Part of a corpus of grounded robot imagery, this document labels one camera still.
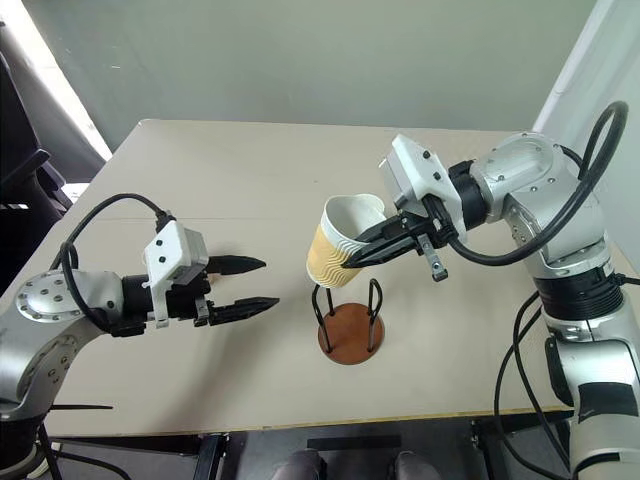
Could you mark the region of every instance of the floor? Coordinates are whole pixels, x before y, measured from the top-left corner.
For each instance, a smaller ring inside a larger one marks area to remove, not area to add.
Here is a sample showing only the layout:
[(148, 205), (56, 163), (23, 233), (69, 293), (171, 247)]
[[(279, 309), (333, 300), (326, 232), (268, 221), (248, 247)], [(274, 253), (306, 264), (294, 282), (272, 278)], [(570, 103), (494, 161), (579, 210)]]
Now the floor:
[[(380, 438), (382, 435), (401, 442), (401, 446), (321, 452), (329, 466), (329, 480), (385, 480), (390, 460), (401, 450), (413, 450), (425, 456), (438, 469), (443, 480), (487, 480), (482, 454), (473, 448), (470, 441), (469, 421), (462, 418), (234, 433), (230, 437), (220, 480), (269, 480), (278, 463), (292, 452), (305, 448), (309, 439)], [(513, 436), (512, 441), (525, 458), (556, 473), (563, 473), (541, 429), (520, 432)], [(113, 463), (127, 471), (133, 480), (190, 479), (196, 465), (195, 458), (179, 455), (70, 444), (63, 449)], [(506, 458), (513, 479), (540, 478), (516, 464), (508, 453)], [(117, 478), (112, 472), (69, 460), (60, 460), (60, 469), (65, 480)], [(45, 474), (40, 478), (51, 477)]]

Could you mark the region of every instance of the black wire frame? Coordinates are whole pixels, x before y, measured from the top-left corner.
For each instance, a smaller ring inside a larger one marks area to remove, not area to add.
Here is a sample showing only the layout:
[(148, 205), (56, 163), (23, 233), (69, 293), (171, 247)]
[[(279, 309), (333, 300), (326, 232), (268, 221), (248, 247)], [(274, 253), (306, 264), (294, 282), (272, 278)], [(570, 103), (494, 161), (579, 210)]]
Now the black wire frame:
[[(377, 293), (378, 301), (376, 302), (376, 306), (373, 306), (373, 292), (374, 290)], [(311, 305), (313, 307), (313, 313), (316, 316), (316, 320), (318, 321), (318, 325), (320, 326), (320, 331), (322, 332), (322, 338), (324, 342), (324, 346), (322, 347), (325, 353), (331, 353), (333, 351), (333, 346), (331, 345), (331, 340), (329, 339), (329, 333), (327, 332), (327, 326), (324, 321), (324, 315), (320, 311), (320, 307), (318, 306), (318, 292), (320, 291), (320, 285), (316, 284), (313, 288), (313, 293), (311, 294)], [(331, 289), (325, 288), (327, 292), (327, 303), (329, 304), (329, 315), (334, 316), (336, 314), (335, 309), (333, 307), (333, 297), (331, 296)], [(369, 302), (367, 304), (367, 314), (369, 315), (369, 340), (367, 342), (367, 351), (373, 351), (373, 343), (375, 336), (375, 324), (378, 319), (378, 314), (380, 313), (380, 309), (382, 308), (382, 287), (380, 283), (372, 278), (369, 280)]]

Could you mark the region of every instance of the wire cup stand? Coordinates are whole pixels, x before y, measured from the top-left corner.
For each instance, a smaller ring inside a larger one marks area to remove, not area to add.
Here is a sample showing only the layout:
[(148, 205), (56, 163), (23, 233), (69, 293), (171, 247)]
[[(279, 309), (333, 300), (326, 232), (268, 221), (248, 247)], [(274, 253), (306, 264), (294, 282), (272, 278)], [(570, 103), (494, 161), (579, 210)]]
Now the wire cup stand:
[[(316, 285), (311, 295), (311, 304), (319, 325), (318, 337), (322, 351), (341, 364), (352, 365), (369, 359), (384, 338), (384, 325), (379, 316), (383, 295), (378, 281), (375, 278), (369, 281), (369, 302), (366, 307), (358, 303), (346, 303), (334, 308), (331, 289), (325, 288), (329, 304), (327, 315), (322, 315), (318, 306), (319, 290), (320, 285)], [(374, 290), (378, 297), (375, 307)]]

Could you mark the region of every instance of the robotic arm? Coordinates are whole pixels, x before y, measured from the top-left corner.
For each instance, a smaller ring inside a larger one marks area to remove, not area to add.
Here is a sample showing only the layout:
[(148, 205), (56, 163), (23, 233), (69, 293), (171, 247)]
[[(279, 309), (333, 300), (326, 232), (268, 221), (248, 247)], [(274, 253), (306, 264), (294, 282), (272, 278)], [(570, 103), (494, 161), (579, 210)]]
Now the robotic arm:
[[(545, 349), (554, 392), (575, 409), (571, 473), (581, 480), (630, 480), (640, 472), (640, 328), (591, 194), (615, 151), (626, 104), (612, 104), (599, 129), (612, 115), (617, 138), (607, 135), (603, 143), (609, 158), (599, 154), (588, 170), (580, 165), (578, 177), (567, 165), (572, 152), (540, 134), (509, 137), (448, 171), (433, 151), (399, 135), (380, 164), (398, 215), (364, 232), (358, 240), (369, 244), (344, 264), (385, 263), (415, 249), (440, 281), (448, 272), (436, 249), (447, 244), (485, 265), (524, 260), (550, 333)], [(570, 192), (575, 203), (565, 201)], [(490, 257), (464, 245), (468, 230), (499, 220), (509, 225), (517, 250)]]
[(148, 320), (170, 318), (195, 327), (242, 320), (278, 303), (254, 297), (214, 306), (208, 274), (244, 273), (266, 264), (251, 257), (209, 257), (199, 232), (163, 215), (145, 248), (148, 275), (62, 270), (22, 285), (0, 316), (0, 479), (23, 478), (42, 460), (37, 429), (49, 412), (78, 351), (99, 335), (143, 334)]

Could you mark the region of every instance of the round wooden base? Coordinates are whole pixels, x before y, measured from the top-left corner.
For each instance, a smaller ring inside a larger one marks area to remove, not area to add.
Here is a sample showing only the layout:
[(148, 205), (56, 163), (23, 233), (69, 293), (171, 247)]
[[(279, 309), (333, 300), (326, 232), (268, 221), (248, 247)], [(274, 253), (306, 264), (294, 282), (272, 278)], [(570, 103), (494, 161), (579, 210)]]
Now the round wooden base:
[(336, 307), (334, 315), (325, 315), (324, 323), (332, 349), (327, 352), (322, 329), (318, 327), (320, 348), (327, 357), (342, 365), (355, 365), (368, 360), (378, 351), (384, 339), (384, 324), (378, 315), (373, 328), (373, 350), (367, 350), (369, 314), (367, 307), (359, 303), (345, 303)]

